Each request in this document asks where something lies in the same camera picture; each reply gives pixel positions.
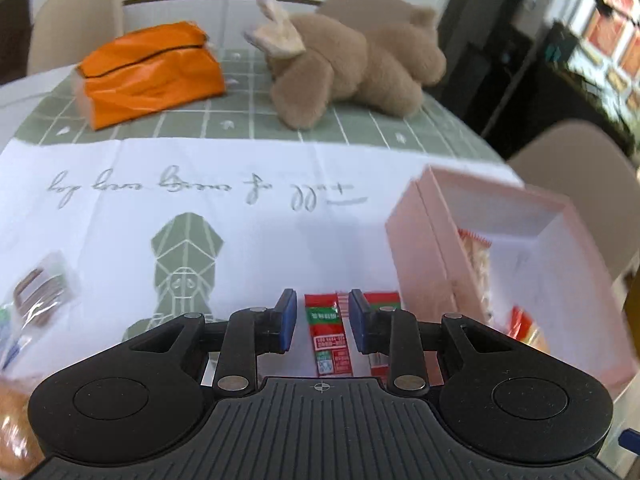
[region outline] checkered tablecloth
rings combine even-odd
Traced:
[[[38,145],[140,137],[331,142],[500,161],[484,140],[428,94],[420,112],[406,120],[355,104],[337,103],[312,130],[290,130],[278,120],[271,104],[271,75],[264,57],[254,50],[221,51],[218,57],[228,89],[224,96],[94,132],[79,115],[67,78],[40,102],[15,137]]]

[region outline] red sauce packet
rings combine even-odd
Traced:
[[[533,348],[545,354],[549,353],[549,348],[542,334],[542,330],[540,330],[538,324],[533,321],[533,318],[519,306],[514,306],[511,309],[511,322],[507,335],[516,341],[533,346]]]
[[[337,294],[305,294],[306,319],[319,376],[353,376]]]
[[[390,306],[394,309],[400,308],[400,294],[397,292],[365,292],[364,297],[374,310],[383,306]],[[380,378],[383,383],[386,383],[386,374],[389,371],[389,357],[384,354],[370,354],[369,366],[371,367],[371,375]]]

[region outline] open pink box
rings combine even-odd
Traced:
[[[551,355],[596,377],[616,397],[638,364],[609,273],[571,201],[427,168],[386,222],[402,302],[418,320],[460,312],[487,322],[458,228],[492,242],[494,327],[508,326],[514,305],[524,308]],[[433,357],[427,363],[431,376]]]

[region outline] snack bag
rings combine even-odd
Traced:
[[[5,370],[25,346],[39,338],[76,295],[61,253],[48,254],[29,270],[0,305],[0,370]]]
[[[476,276],[482,310],[489,325],[491,325],[494,317],[489,296],[489,248],[491,247],[491,242],[466,229],[458,229],[458,234],[465,249],[466,257],[471,264],[471,269]]]
[[[545,354],[549,353],[549,348],[542,334],[542,330],[540,330],[538,324],[533,321],[533,318],[519,306],[514,306],[511,309],[511,322],[507,335]]]
[[[338,310],[338,295],[305,294],[305,311],[318,376],[352,377],[347,338]]]
[[[27,404],[36,384],[0,378],[0,476],[17,480],[44,456],[27,418]]]

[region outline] printed origami figure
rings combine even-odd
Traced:
[[[207,221],[194,213],[178,215],[160,229],[151,240],[156,256],[158,308],[151,318],[131,325],[123,340],[187,312],[201,312],[206,322],[217,321],[207,301],[222,244],[222,238]]]

